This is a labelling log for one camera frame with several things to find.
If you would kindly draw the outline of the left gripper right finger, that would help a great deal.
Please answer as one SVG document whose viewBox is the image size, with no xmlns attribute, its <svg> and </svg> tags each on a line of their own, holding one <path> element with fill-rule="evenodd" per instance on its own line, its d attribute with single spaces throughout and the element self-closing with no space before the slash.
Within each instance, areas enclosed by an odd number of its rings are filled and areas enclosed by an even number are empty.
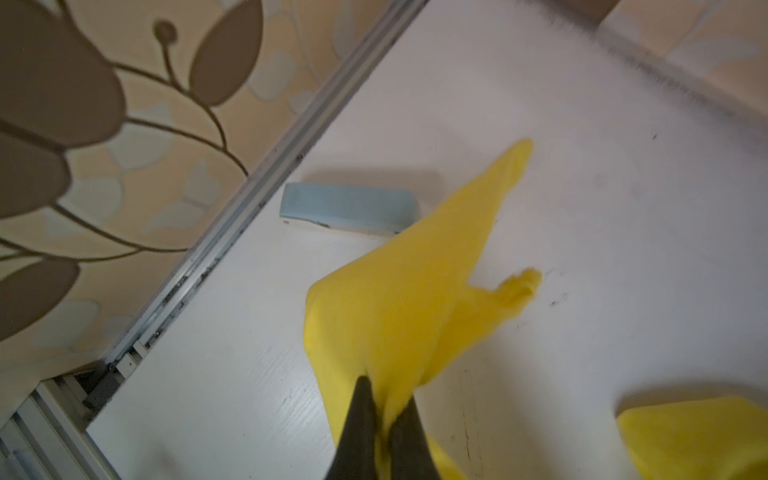
<svg viewBox="0 0 768 480">
<path fill-rule="evenodd" d="M 414 397 L 392 424 L 388 446 L 392 480 L 440 480 Z"/>
</svg>

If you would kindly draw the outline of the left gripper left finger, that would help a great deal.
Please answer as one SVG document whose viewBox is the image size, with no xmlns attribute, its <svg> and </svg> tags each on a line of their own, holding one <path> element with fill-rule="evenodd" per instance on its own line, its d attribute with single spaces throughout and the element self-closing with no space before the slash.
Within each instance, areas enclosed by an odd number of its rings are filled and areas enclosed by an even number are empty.
<svg viewBox="0 0 768 480">
<path fill-rule="evenodd" d="M 371 382 L 357 379 L 336 453 L 325 480 L 376 480 L 377 414 Z"/>
</svg>

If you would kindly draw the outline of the yellow trousers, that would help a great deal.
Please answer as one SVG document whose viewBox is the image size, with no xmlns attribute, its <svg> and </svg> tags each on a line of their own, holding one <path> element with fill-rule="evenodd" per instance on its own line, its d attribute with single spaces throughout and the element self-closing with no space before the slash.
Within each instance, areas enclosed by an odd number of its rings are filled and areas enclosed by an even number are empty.
<svg viewBox="0 0 768 480">
<path fill-rule="evenodd" d="M 534 268 L 494 289 L 469 284 L 498 210 L 533 149 L 532 140 L 517 141 L 429 216 L 307 293 L 304 349 L 336 449 L 357 379 L 371 382 L 377 479 L 391 479 L 389 432 L 415 390 L 521 314 L 536 295 L 542 275 Z M 767 475 L 767 411 L 745 398 L 628 408 L 616 424 L 645 479 Z M 440 479 L 461 478 L 454 460 L 426 438 Z"/>
</svg>

